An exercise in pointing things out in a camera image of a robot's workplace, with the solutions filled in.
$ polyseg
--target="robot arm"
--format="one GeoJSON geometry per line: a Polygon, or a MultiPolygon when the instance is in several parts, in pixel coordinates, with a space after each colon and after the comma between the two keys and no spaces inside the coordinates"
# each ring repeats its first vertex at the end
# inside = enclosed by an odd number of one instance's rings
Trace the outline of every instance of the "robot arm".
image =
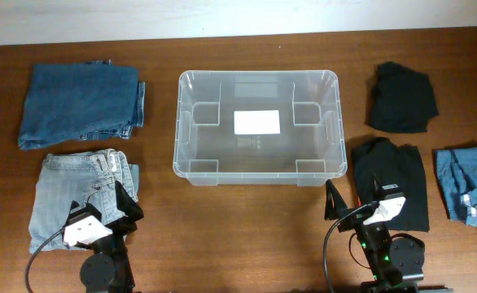
{"type": "Polygon", "coordinates": [[[338,224],[339,232],[356,231],[374,275],[374,281],[361,284],[361,292],[418,292],[416,282],[423,280],[425,244],[408,234],[391,236],[385,226],[385,221],[397,216],[403,208],[405,194],[401,188],[381,186],[374,178],[376,202],[359,212],[347,208],[332,181],[327,181],[326,193],[326,220],[344,219],[338,224]]]}
{"type": "Polygon", "coordinates": [[[81,282],[87,293],[131,293],[135,287],[124,236],[137,229],[135,222],[144,214],[118,181],[116,200],[117,209],[125,216],[112,223],[103,225],[101,213],[92,204],[77,210],[79,204],[72,203],[65,224],[66,243],[94,251],[81,266],[81,282]]]}

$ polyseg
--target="dark blue jeans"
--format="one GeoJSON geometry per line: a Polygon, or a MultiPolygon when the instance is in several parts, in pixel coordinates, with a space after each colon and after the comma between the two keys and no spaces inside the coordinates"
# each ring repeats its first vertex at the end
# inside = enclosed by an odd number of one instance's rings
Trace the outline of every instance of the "dark blue jeans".
{"type": "Polygon", "coordinates": [[[111,61],[36,64],[18,137],[21,150],[69,139],[129,139],[144,121],[138,70],[111,61]]]}

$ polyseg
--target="blue jeans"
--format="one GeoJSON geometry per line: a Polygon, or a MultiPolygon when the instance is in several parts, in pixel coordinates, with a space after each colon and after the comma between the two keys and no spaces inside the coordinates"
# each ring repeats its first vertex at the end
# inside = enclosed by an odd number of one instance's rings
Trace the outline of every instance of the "blue jeans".
{"type": "Polygon", "coordinates": [[[69,139],[129,139],[144,121],[138,70],[111,61],[36,64],[18,137],[21,150],[69,139]]]}
{"type": "MultiPolygon", "coordinates": [[[[138,201],[139,167],[128,164],[125,154],[112,149],[73,155],[48,155],[36,184],[33,214],[28,224],[31,253],[63,227],[73,200],[82,207],[92,203],[106,225],[124,214],[117,209],[115,181],[138,201]]],[[[62,236],[43,250],[79,249],[67,247],[62,236]]]]}
{"type": "Polygon", "coordinates": [[[477,227],[477,147],[437,151],[436,173],[450,219],[477,227]]]}

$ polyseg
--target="clear plastic bin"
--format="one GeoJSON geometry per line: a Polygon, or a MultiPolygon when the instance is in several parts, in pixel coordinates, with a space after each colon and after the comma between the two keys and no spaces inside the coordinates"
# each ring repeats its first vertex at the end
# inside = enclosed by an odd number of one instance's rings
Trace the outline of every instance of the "clear plastic bin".
{"type": "Polygon", "coordinates": [[[328,70],[184,72],[173,170],[196,186],[321,186],[343,176],[338,77],[328,70]]]}

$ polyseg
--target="brown wooden surface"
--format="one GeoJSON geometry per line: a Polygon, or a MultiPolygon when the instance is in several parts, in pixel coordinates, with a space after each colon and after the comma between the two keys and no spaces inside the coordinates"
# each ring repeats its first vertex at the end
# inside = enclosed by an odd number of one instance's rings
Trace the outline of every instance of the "brown wooden surface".
{"type": "MultiPolygon", "coordinates": [[[[142,292],[261,291],[326,287],[322,241],[324,188],[195,187],[172,169],[177,83],[188,69],[330,69],[338,74],[348,151],[368,135],[414,144],[427,174],[430,233],[423,285],[477,292],[477,229],[447,219],[435,180],[432,150],[477,143],[477,28],[319,33],[268,37],[0,46],[0,292],[23,292],[30,257],[28,221],[42,160],[48,153],[107,147],[141,168],[145,218],[129,239],[142,292]],[[139,69],[147,83],[145,126],[129,141],[65,142],[20,151],[16,137],[34,63],[112,59],[139,69]],[[375,65],[387,60],[427,73],[440,116],[428,133],[389,134],[365,125],[375,65]]],[[[355,202],[352,166],[335,184],[355,202]]],[[[372,278],[348,254],[346,234],[333,234],[330,271],[336,286],[372,278]]],[[[354,254],[363,260],[361,249],[354,254]]],[[[42,253],[31,281],[36,292],[81,292],[79,268],[89,251],[42,253]]]]}

